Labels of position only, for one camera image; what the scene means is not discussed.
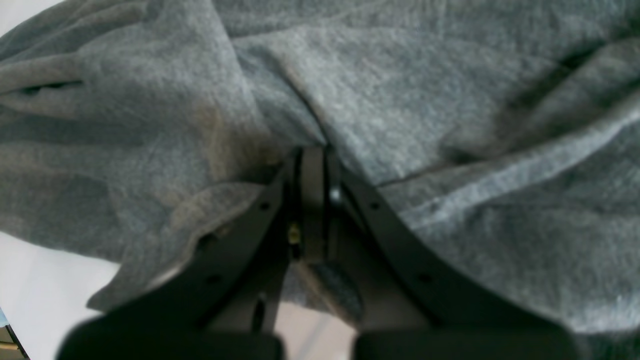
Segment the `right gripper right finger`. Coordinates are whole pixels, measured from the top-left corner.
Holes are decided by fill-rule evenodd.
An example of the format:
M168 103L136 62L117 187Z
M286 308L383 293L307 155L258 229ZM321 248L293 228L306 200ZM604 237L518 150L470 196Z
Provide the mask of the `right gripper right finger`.
M446 264L325 152L329 258L355 284L354 360L578 360L567 330Z

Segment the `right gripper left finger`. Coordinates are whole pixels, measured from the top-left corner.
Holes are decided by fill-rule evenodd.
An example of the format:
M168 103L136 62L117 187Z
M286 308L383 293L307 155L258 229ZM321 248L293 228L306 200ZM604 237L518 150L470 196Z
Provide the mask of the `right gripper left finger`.
M291 153L225 237L173 278L67 335L59 360L284 360L274 333L290 264L324 256L324 148Z

